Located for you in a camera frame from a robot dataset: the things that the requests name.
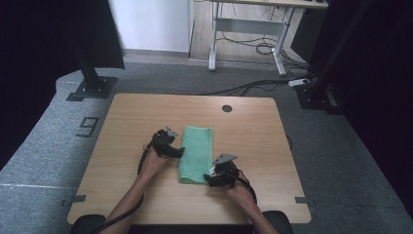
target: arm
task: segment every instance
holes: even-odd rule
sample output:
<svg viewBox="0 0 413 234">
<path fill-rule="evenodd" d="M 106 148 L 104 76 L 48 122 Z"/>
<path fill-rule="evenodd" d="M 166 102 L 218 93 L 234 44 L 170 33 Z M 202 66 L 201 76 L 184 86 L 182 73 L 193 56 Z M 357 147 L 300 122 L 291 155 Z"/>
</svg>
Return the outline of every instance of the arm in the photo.
<svg viewBox="0 0 413 234">
<path fill-rule="evenodd" d="M 278 234 L 277 230 L 261 213 L 254 203 L 252 195 L 242 183 L 236 181 L 233 187 L 223 186 L 221 189 L 241 207 L 259 234 Z"/>
<path fill-rule="evenodd" d="M 157 172 L 164 168 L 167 162 L 168 159 L 159 157 L 155 149 L 152 147 L 149 148 L 140 174 L 137 176 L 130 190 L 124 195 L 115 209 L 113 209 L 112 213 L 107 217 L 106 221 L 122 215 L 134 207 L 142 198 L 143 192 L 152 178 Z M 132 215 L 129 215 L 112 226 L 102 230 L 100 233 L 128 233 L 131 227 L 131 219 Z"/>
</svg>

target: table hole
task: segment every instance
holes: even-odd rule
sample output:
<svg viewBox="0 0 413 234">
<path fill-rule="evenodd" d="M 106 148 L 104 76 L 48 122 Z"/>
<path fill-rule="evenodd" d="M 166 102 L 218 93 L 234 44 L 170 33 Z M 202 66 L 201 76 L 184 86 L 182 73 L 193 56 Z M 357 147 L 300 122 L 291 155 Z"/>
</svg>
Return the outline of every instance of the table hole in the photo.
<svg viewBox="0 0 413 234">
<path fill-rule="evenodd" d="M 223 110 L 224 112 L 229 113 L 229 112 L 232 111 L 232 106 L 231 106 L 231 105 L 223 105 L 223 106 L 222 106 L 222 110 Z"/>
</svg>

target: cloth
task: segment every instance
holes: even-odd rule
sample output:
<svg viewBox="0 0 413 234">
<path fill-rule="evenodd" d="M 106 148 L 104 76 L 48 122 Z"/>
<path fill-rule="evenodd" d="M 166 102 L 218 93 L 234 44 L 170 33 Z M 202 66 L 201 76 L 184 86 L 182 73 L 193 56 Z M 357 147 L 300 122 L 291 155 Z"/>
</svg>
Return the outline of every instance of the cloth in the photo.
<svg viewBox="0 0 413 234">
<path fill-rule="evenodd" d="M 185 127 L 182 137 L 185 151 L 179 159 L 179 182 L 207 183 L 212 166 L 212 128 Z"/>
</svg>

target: hand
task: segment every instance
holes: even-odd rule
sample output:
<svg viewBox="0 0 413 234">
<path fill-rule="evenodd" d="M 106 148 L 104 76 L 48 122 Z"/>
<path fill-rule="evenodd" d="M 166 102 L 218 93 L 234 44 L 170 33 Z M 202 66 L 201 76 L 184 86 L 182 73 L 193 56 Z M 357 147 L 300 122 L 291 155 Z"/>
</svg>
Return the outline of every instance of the hand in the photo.
<svg viewBox="0 0 413 234">
<path fill-rule="evenodd" d="M 247 181 L 242 173 L 240 173 L 239 177 Z M 231 200 L 236 202 L 244 209 L 251 205 L 255 205 L 251 193 L 248 191 L 248 189 L 246 189 L 245 185 L 237 180 L 235 181 L 234 186 L 226 185 L 221 186 L 220 188 L 231 198 Z"/>
<path fill-rule="evenodd" d="M 154 176 L 156 173 L 160 172 L 165 165 L 168 163 L 169 159 L 165 157 L 159 157 L 153 147 L 148 149 L 148 154 L 143 162 L 141 174 Z"/>
</svg>

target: desk leg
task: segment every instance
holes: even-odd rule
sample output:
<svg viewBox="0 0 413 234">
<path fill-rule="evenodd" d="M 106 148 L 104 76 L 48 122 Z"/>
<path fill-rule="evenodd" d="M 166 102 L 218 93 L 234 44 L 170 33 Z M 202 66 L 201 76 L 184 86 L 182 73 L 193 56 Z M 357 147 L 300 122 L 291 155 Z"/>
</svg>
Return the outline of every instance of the desk leg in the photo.
<svg viewBox="0 0 413 234">
<path fill-rule="evenodd" d="M 212 22 L 212 43 L 210 44 L 209 48 L 209 71 L 215 70 L 215 61 L 216 61 L 216 22 L 218 20 L 218 9 L 219 9 L 219 2 L 215 3 L 214 15 L 213 15 L 213 22 Z"/>
<path fill-rule="evenodd" d="M 282 34 L 280 35 L 280 38 L 279 38 L 279 44 L 277 45 L 277 48 L 275 50 L 273 49 L 273 57 L 274 57 L 274 60 L 276 61 L 277 69 L 279 70 L 280 76 L 286 75 L 285 69 L 282 64 L 282 59 L 280 58 L 280 51 L 282 50 L 282 44 L 285 40 L 286 32 L 289 29 L 289 24 L 291 23 L 293 14 L 294 14 L 294 8 L 288 8 L 287 17 L 284 22 L 284 26 L 282 28 Z"/>
</svg>

